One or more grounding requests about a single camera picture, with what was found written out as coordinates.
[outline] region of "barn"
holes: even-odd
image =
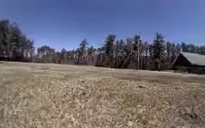
[[[172,64],[175,70],[205,74],[205,55],[181,52]]]

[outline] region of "roof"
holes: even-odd
[[[196,53],[187,53],[187,52],[181,52],[180,54],[183,55],[192,65],[205,66],[205,55],[199,55]]]

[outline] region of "brown grass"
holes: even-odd
[[[205,128],[205,76],[0,64],[2,128]]]

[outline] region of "treeline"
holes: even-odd
[[[181,50],[205,55],[205,46],[168,42],[160,33],[156,33],[153,42],[141,40],[140,34],[125,40],[110,34],[100,48],[89,46],[86,39],[75,50],[35,48],[34,41],[17,24],[0,20],[0,60],[167,70]]]

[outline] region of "sky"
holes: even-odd
[[[171,42],[205,45],[205,0],[0,0],[0,20],[16,22],[35,46],[77,48],[83,39],[100,47],[140,32]]]

